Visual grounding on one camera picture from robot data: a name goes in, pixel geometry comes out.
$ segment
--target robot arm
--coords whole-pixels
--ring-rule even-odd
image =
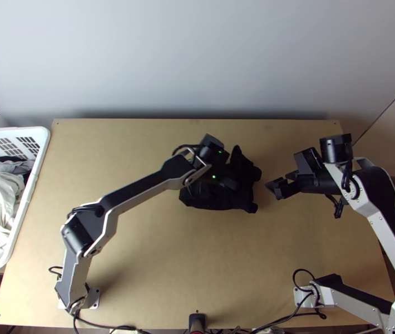
[[[352,169],[347,170],[354,160],[350,135],[323,138],[320,145],[322,158],[313,148],[295,154],[298,168],[303,168],[287,175],[292,177],[292,183],[280,178],[266,186],[278,199],[299,191],[340,194],[342,198],[338,203],[349,204],[368,219],[395,269],[395,189],[391,178],[364,158],[355,159],[361,169],[353,173]],[[344,182],[346,173],[350,173],[348,184]],[[395,302],[349,287],[339,275],[320,277],[308,286],[295,288],[295,304],[308,293],[314,293],[314,298],[306,298],[302,307],[338,306],[385,333],[395,333]]]
[[[61,234],[66,246],[61,278],[55,290],[60,307],[74,314],[81,308],[96,308],[99,289],[86,284],[86,277],[94,256],[100,253],[114,236],[120,214],[167,189],[181,189],[206,173],[225,165],[229,153],[224,144],[206,135],[199,145],[182,145],[183,151],[164,162],[162,168],[130,185],[105,195],[97,202],[73,209]]]

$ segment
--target white laundry basket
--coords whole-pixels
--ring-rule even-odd
[[[9,240],[4,248],[3,256],[0,258],[0,268],[9,261],[12,255],[24,214],[34,192],[35,183],[40,173],[50,135],[48,129],[40,126],[5,127],[0,129],[0,156],[17,156],[35,161],[18,207]]]

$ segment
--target black cable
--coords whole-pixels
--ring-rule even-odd
[[[307,269],[299,268],[299,269],[297,269],[297,270],[295,270],[295,271],[293,272],[292,281],[293,281],[293,284],[295,285],[295,288],[298,289],[298,290],[300,290],[300,291],[303,291],[303,292],[308,292],[308,294],[306,294],[306,296],[301,300],[301,302],[297,304],[297,307],[296,307],[295,311],[293,311],[293,313],[290,314],[290,315],[288,315],[288,316],[282,317],[282,318],[280,318],[280,319],[277,319],[277,320],[275,320],[275,321],[273,321],[273,322],[268,323],[267,325],[263,325],[263,326],[261,326],[261,327],[256,328],[255,330],[251,331],[250,334],[259,333],[260,331],[265,330],[265,329],[267,329],[267,328],[269,328],[269,327],[276,326],[276,325],[279,325],[280,323],[289,321],[289,320],[292,319],[293,317],[319,316],[319,317],[320,317],[321,319],[323,319],[323,320],[327,319],[327,316],[326,316],[325,314],[321,313],[317,308],[314,309],[314,310],[315,310],[314,312],[309,312],[309,313],[298,313],[299,309],[301,308],[301,305],[305,302],[305,300],[314,294],[312,290],[303,289],[302,287],[300,287],[299,285],[297,285],[295,279],[296,279],[296,275],[297,275],[299,272],[308,273],[308,274],[312,277],[312,281],[315,280],[315,276],[313,276],[313,274],[312,274],[310,271],[308,271]],[[312,287],[314,287],[315,290],[316,290],[316,292],[317,292],[317,305],[321,305],[321,304],[319,303],[320,294],[319,294],[318,288],[317,288],[314,284],[312,284],[312,283],[311,283],[310,285],[311,285]]]
[[[303,291],[303,292],[311,292],[311,293],[313,293],[312,290],[303,289],[302,287],[300,287],[300,286],[297,284],[297,282],[296,282],[296,277],[297,277],[297,274],[298,274],[299,272],[308,273],[308,274],[312,277],[312,281],[315,280],[315,276],[313,276],[313,274],[312,274],[310,271],[308,271],[307,269],[304,269],[304,268],[299,268],[299,269],[297,269],[297,270],[295,270],[295,271],[293,272],[293,275],[292,275],[293,285],[295,285],[295,288],[297,288],[297,289],[300,290],[300,291]]]
[[[77,320],[77,317],[78,317],[78,313],[79,313],[80,311],[76,311],[76,313],[74,314],[74,316],[72,317],[72,328],[74,329],[74,333],[75,334],[78,334],[78,330],[77,330],[77,326],[76,326],[76,320]]]
[[[261,327],[258,327],[258,328],[256,328],[255,330],[251,331],[250,334],[259,333],[260,331],[266,330],[267,328],[272,327],[272,326],[279,325],[280,323],[289,321],[289,320],[292,319],[293,317],[297,316],[297,313],[298,313],[299,309],[301,308],[301,305],[302,305],[302,304],[305,302],[305,300],[306,300],[307,298],[309,298],[311,295],[313,295],[313,291],[311,291],[310,293],[306,294],[306,296],[301,300],[301,302],[298,303],[298,306],[296,307],[295,311],[293,311],[292,314],[290,314],[290,315],[288,315],[288,316],[285,316],[285,317],[282,317],[282,318],[280,318],[280,319],[277,319],[277,320],[275,320],[275,321],[273,321],[273,322],[270,322],[270,323],[268,323],[268,324],[266,324],[266,325],[263,325],[263,326],[261,326]],[[303,315],[312,315],[312,314],[310,314],[310,313],[300,313],[300,315],[298,315],[298,316],[303,316]]]
[[[348,160],[341,179],[341,188],[350,193],[350,180],[352,178],[352,159]]]
[[[99,216],[103,214],[104,209],[101,205],[99,204],[88,204],[88,205],[84,205],[82,207],[77,207],[77,208],[73,208],[71,210],[71,212],[68,213],[67,219],[70,218],[70,216],[72,216],[73,214],[77,213],[77,212],[84,212],[84,211],[93,211],[96,212]]]
[[[333,213],[333,216],[335,217],[335,219],[341,218],[341,214],[343,213],[343,208],[344,208],[344,204],[343,202],[340,200],[336,200],[334,196],[330,195],[330,194],[324,194],[334,205],[335,211]]]
[[[100,324],[98,324],[98,323],[93,323],[93,322],[87,321],[87,320],[82,319],[82,318],[80,317],[80,310],[76,311],[76,312],[74,313],[74,315],[71,315],[71,316],[72,316],[72,318],[73,318],[73,329],[74,329],[74,333],[75,333],[75,334],[78,334],[78,329],[77,329],[77,326],[76,326],[76,321],[83,322],[84,324],[89,325],[89,326],[92,326],[92,327],[103,328],[103,329],[105,329],[105,330],[111,330],[111,333],[113,333],[113,332],[116,331],[116,330],[123,330],[123,331],[137,331],[137,332],[140,333],[140,334],[151,334],[150,332],[147,332],[147,331],[138,329],[138,328],[136,328],[136,327],[134,327],[134,326],[128,326],[128,325],[106,326],[106,325],[100,325]]]
[[[9,328],[9,330],[6,332],[6,334],[11,334],[15,328],[16,328],[16,326],[12,326],[11,328]]]
[[[189,144],[184,144],[184,145],[179,145],[178,147],[176,147],[173,151],[173,153],[171,154],[176,155],[177,151],[179,151],[180,149],[190,149],[193,152],[193,160],[191,161],[191,164],[194,165],[194,163],[196,162],[196,155],[198,154],[196,152],[195,149],[199,149],[202,148],[203,145],[202,144],[197,144],[197,145],[189,145]]]
[[[62,277],[62,274],[59,273],[59,272],[54,271],[54,269],[62,269],[62,270],[63,270],[63,267],[60,267],[60,266],[52,266],[52,267],[49,267],[49,268],[48,268],[48,271],[49,271],[51,274],[57,275],[57,277],[60,279],[60,278]]]

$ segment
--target black garment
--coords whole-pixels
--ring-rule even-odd
[[[0,162],[5,163],[6,161],[12,161],[13,163],[17,163],[19,161],[27,161],[26,159],[19,158],[17,156],[0,156]],[[27,184],[27,180],[29,179],[29,176],[31,174],[31,171],[28,171],[27,173],[22,174],[23,175],[23,181],[24,185]]]
[[[261,179],[261,170],[247,159],[239,146],[233,148],[230,163],[213,175],[204,175],[180,190],[179,199],[187,206],[207,210],[242,209],[255,213],[253,184]]]

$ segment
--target tabletop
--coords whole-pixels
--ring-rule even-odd
[[[168,190],[120,216],[113,239],[92,260],[87,283],[100,305],[82,310],[102,324],[186,328],[188,315],[208,316],[210,328],[258,327],[292,313],[292,273],[336,273],[345,284],[393,300],[378,240],[367,220],[345,207],[334,219],[322,195],[277,201],[264,186],[295,170],[293,154],[341,133],[332,120],[59,119],[0,289],[0,324],[71,327],[57,308],[63,263],[60,227],[82,203],[159,170],[172,150],[209,133],[227,151],[240,145],[261,168],[254,185],[259,210],[189,208]],[[286,326],[364,323],[338,308],[328,318],[298,317]]]

